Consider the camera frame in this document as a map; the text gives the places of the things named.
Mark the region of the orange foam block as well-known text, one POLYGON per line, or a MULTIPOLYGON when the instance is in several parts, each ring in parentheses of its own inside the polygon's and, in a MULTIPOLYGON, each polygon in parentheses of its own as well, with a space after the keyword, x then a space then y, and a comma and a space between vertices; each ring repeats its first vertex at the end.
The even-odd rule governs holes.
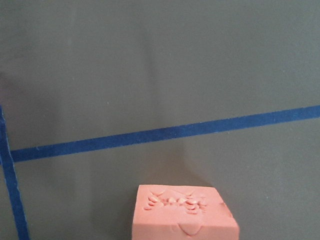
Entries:
POLYGON ((214 187, 141 184, 133 240, 238 240, 240 227, 214 187))

